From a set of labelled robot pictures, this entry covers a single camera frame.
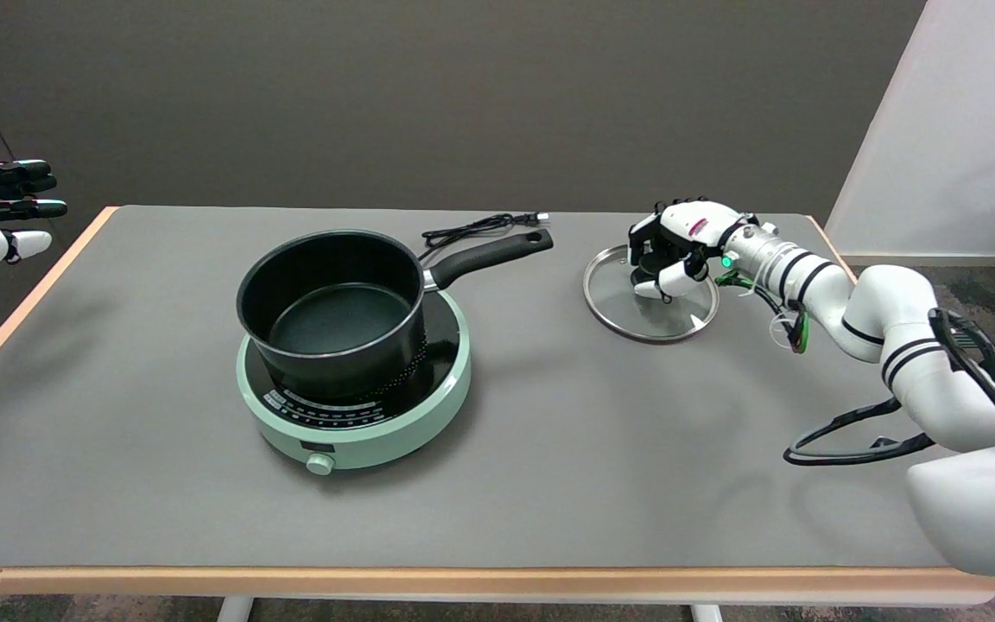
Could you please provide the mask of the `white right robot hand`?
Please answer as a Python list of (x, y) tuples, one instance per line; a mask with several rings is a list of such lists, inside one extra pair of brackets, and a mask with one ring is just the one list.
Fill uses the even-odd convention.
[(658, 205), (627, 232), (633, 294), (671, 303), (707, 279), (707, 261), (721, 258), (738, 229), (758, 217), (700, 197)]

